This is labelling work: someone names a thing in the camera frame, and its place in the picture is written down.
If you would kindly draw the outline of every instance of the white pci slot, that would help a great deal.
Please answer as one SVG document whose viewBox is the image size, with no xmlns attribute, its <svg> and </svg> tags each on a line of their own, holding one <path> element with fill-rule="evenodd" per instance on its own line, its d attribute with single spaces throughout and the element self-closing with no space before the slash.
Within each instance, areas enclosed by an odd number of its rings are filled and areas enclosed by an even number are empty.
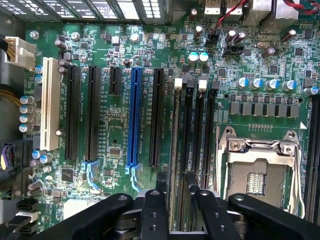
<svg viewBox="0 0 320 240">
<path fill-rule="evenodd" d="M 40 150 L 54 150 L 59 144 L 56 130 L 59 128 L 61 75 L 58 67 L 57 59 L 43 58 Z"/>
</svg>

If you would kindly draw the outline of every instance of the ram slot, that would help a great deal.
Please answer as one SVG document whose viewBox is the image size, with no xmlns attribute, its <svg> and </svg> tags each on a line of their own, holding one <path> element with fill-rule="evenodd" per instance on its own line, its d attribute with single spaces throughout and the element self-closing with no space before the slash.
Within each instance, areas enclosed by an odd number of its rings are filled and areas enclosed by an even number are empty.
<svg viewBox="0 0 320 240">
<path fill-rule="evenodd" d="M 118 66 L 110 67 L 109 94 L 121 95 L 122 69 Z"/>
<path fill-rule="evenodd" d="M 81 68 L 68 66 L 66 86 L 65 159 L 78 158 Z"/>
<path fill-rule="evenodd" d="M 199 92 L 195 100 L 195 118 L 194 118 L 194 134 L 193 134 L 193 147 L 192 147 L 192 168 L 191 172 L 195 173 L 196 180 L 199 169 L 200 149 L 201 149 L 201 126 L 202 126 L 202 114 L 204 106 L 204 94 Z"/>
<path fill-rule="evenodd" d="M 85 125 L 85 153 L 86 162 L 94 162 L 98 158 L 99 113 L 100 113 L 101 69 L 97 66 L 89 67 L 88 98 Z"/>
<path fill-rule="evenodd" d="M 174 230 L 175 222 L 175 205 L 176 205 L 176 195 L 177 195 L 177 161 L 178 161 L 178 142 L 179 142 L 179 128 L 180 128 L 180 107 L 181 107 L 181 89 L 175 90 L 174 95 L 174 107 L 173 107 L 173 128 L 172 128 L 172 143 L 171 143 L 171 176 L 170 183 L 168 185 L 168 192 L 170 193 L 169 198 L 169 228 L 171 231 Z"/>
<path fill-rule="evenodd" d="M 40 149 L 51 151 L 58 148 L 61 75 L 58 73 L 58 60 L 43 58 Z"/>
<path fill-rule="evenodd" d="M 304 189 L 305 219 L 320 226 L 320 95 L 312 97 Z"/>
<path fill-rule="evenodd" d="M 217 89 L 219 89 L 219 83 L 213 82 L 211 84 L 211 90 L 208 91 L 208 98 L 206 102 L 206 117 L 205 117 L 205 134 L 204 134 L 204 149 L 203 149 L 203 163 L 202 163 L 202 181 L 201 188 L 207 189 L 209 180 L 209 171 L 211 164 L 211 144 L 212 144 L 212 132 L 214 125 L 214 107 L 217 97 Z"/>
<path fill-rule="evenodd" d="M 185 224 L 185 211 L 183 207 L 183 195 L 184 195 L 184 172 L 186 171 L 188 157 L 189 157 L 189 148 L 190 143 L 189 135 L 192 121 L 192 105 L 194 98 L 194 83 L 192 79 L 188 79 L 187 87 L 185 90 L 185 100 L 184 100 L 184 120 L 183 120 L 183 140 L 182 140 L 182 153 L 181 153 L 181 162 L 180 162 L 180 172 L 179 172 L 179 198 L 178 198 L 178 209 L 179 216 L 177 218 L 178 231 L 184 230 Z"/>
<path fill-rule="evenodd" d="M 141 123 L 141 81 L 142 68 L 133 67 L 131 69 L 127 167 L 135 167 L 138 164 Z"/>
<path fill-rule="evenodd" d="M 150 135 L 150 167 L 158 167 L 160 141 L 162 135 L 162 115 L 164 106 L 164 78 L 165 70 L 155 68 L 153 75 L 153 92 L 152 92 L 152 113 L 151 113 L 151 135 Z"/>
</svg>

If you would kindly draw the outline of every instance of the green circuit board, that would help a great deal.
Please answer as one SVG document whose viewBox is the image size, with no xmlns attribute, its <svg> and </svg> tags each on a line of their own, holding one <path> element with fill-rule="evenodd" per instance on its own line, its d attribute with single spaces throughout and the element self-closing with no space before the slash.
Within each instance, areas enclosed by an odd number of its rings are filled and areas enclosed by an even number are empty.
<svg viewBox="0 0 320 240">
<path fill-rule="evenodd" d="M 190 74 L 197 86 L 197 79 L 200 76 L 208 76 L 208 86 L 212 81 L 219 81 L 219 91 L 214 105 L 214 119 L 212 128 L 212 145 L 210 146 L 210 176 L 207 188 L 214 190 L 214 158 L 216 148 L 216 127 L 219 126 L 220 136 L 227 126 L 233 127 L 237 135 L 244 138 L 261 138 L 269 140 L 281 140 L 288 130 L 293 130 L 298 134 L 298 139 L 302 149 L 302 184 L 305 179 L 305 166 L 308 149 L 308 128 L 311 114 L 311 102 L 307 95 L 303 93 L 303 82 L 306 78 L 306 71 L 311 71 L 310 78 L 313 86 L 319 86 L 318 79 L 319 53 L 320 53 L 320 34 L 312 32 L 311 38 L 306 38 L 306 31 L 319 28 L 318 21 L 296 22 L 292 28 L 297 31 L 294 39 L 288 43 L 280 41 L 280 35 L 259 34 L 257 27 L 243 27 L 238 24 L 223 24 L 220 40 L 214 48 L 205 47 L 203 36 L 194 39 L 193 33 L 196 25 L 206 25 L 208 31 L 214 24 L 202 23 L 201 16 L 195 21 L 190 22 L 188 16 L 183 17 L 175 25 L 171 26 L 137 26 L 137 25 L 107 25 L 107 24 L 59 24 L 59 23 L 29 23 L 27 25 L 26 40 L 37 47 L 37 64 L 41 65 L 43 57 L 59 59 L 59 49 L 55 47 L 54 41 L 60 36 L 65 37 L 65 43 L 71 47 L 73 58 L 78 55 L 78 59 L 73 59 L 72 64 L 81 67 L 81 90 L 80 90 L 80 118 L 79 118 L 79 139 L 78 139 L 78 159 L 76 161 L 65 160 L 65 138 L 59 141 L 59 148 L 52 151 L 54 160 L 52 171 L 44 173 L 42 168 L 34 169 L 34 178 L 43 181 L 41 195 L 37 196 L 40 202 L 40 224 L 38 231 L 41 232 L 63 220 L 64 203 L 68 199 L 97 200 L 100 201 L 115 193 L 126 193 L 136 197 L 138 192 L 133 189 L 130 176 L 125 174 L 128 145 L 128 114 L 130 106 L 130 82 L 131 68 L 143 68 L 143 90 L 141 107 L 141 133 L 139 144 L 139 163 L 137 171 L 137 187 L 141 190 L 153 189 L 156 186 L 158 172 L 168 173 L 168 183 L 173 177 L 179 176 L 182 151 L 187 151 L 188 159 L 192 159 L 192 146 L 195 141 L 194 119 L 195 119 L 195 99 L 192 104 L 192 123 L 189 131 L 188 149 L 183 149 L 182 137 L 179 138 L 179 148 L 177 162 L 171 162 L 172 157 L 172 135 L 174 121 L 174 91 L 168 90 L 168 71 L 173 69 L 174 78 Z M 242 43 L 245 48 L 244 54 L 237 57 L 223 57 L 223 48 L 226 46 L 224 38 L 230 30 L 237 32 L 243 31 L 247 38 Z M 30 37 L 31 31 L 39 32 L 39 39 L 33 40 Z M 80 35 L 79 41 L 71 40 L 71 33 L 77 32 Z M 103 34 L 119 36 L 119 45 L 112 45 L 103 39 Z M 131 34 L 138 33 L 137 43 L 130 41 Z M 269 58 L 262 58 L 261 53 L 264 49 L 256 48 L 260 42 L 270 43 L 279 50 L 279 54 Z M 209 68 L 205 70 L 203 64 L 189 63 L 188 56 L 191 52 L 198 55 L 208 53 L 209 59 L 205 64 Z M 130 67 L 123 65 L 123 59 L 132 59 Z M 101 189 L 100 192 L 92 192 L 87 183 L 85 172 L 81 170 L 81 163 L 84 161 L 85 153 L 85 112 L 87 110 L 87 84 L 88 68 L 97 66 L 102 69 L 101 92 L 100 92 L 100 115 L 99 115 L 99 135 L 98 135 L 98 160 L 100 161 L 97 169 L 96 178 L 93 180 Z M 121 96 L 108 94 L 110 66 L 122 68 L 122 91 Z M 152 94 L 153 94 L 153 74 L 154 68 L 164 68 L 165 87 L 163 100 L 163 119 L 162 136 L 160 145 L 160 164 L 157 168 L 149 166 L 149 148 L 151 131 L 152 113 Z M 25 88 L 26 95 L 33 95 L 35 89 L 34 72 L 26 71 Z M 238 88 L 236 81 L 246 77 L 249 80 L 261 78 L 263 84 L 266 81 L 277 79 L 279 87 L 273 91 L 267 91 L 264 87 L 252 90 L 248 86 Z M 283 91 L 281 84 L 288 80 L 296 82 L 296 88 L 292 91 Z M 64 77 L 61 85 L 60 98 L 60 127 L 66 125 L 66 78 Z M 207 93 L 204 93 L 204 106 L 201 125 L 206 123 L 206 102 Z M 277 117 L 277 116 L 255 116 L 243 114 L 231 114 L 230 97 L 233 95 L 236 102 L 254 102 L 258 96 L 258 102 L 262 103 L 266 95 L 270 97 L 271 104 L 294 105 L 298 106 L 297 117 Z M 179 134 L 183 134 L 183 115 L 184 110 L 180 111 Z M 36 109 L 36 118 L 40 121 L 40 110 Z M 200 151 L 204 148 L 205 136 L 204 128 L 201 129 Z M 110 153 L 111 148 L 117 148 L 120 153 L 117 157 Z M 71 177 L 65 181 L 63 171 L 72 170 Z M 198 175 L 199 184 L 202 182 L 201 174 Z M 282 207 L 286 208 L 289 202 L 291 172 L 288 170 L 283 191 Z M 181 186 L 178 180 L 171 186 L 173 191 L 171 197 L 181 198 Z M 61 201 L 53 201 L 52 191 L 61 190 Z M 173 215 L 171 224 L 172 230 L 177 230 L 177 211 L 178 204 L 175 203 L 169 213 Z"/>
</svg>

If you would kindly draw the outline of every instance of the blue pci express slot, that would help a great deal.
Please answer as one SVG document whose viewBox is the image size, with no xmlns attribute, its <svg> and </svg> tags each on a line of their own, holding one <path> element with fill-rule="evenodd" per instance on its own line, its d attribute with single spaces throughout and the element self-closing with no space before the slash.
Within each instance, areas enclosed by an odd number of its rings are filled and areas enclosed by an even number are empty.
<svg viewBox="0 0 320 240">
<path fill-rule="evenodd" d="M 136 170 L 139 167 L 139 142 L 140 142 L 140 124 L 141 124 L 141 92 L 142 92 L 142 74 L 140 67 L 131 69 L 131 89 L 130 89 L 130 108 L 128 124 L 128 147 L 126 155 L 125 173 L 131 174 L 132 188 L 139 191 L 135 183 L 137 182 Z"/>
</svg>

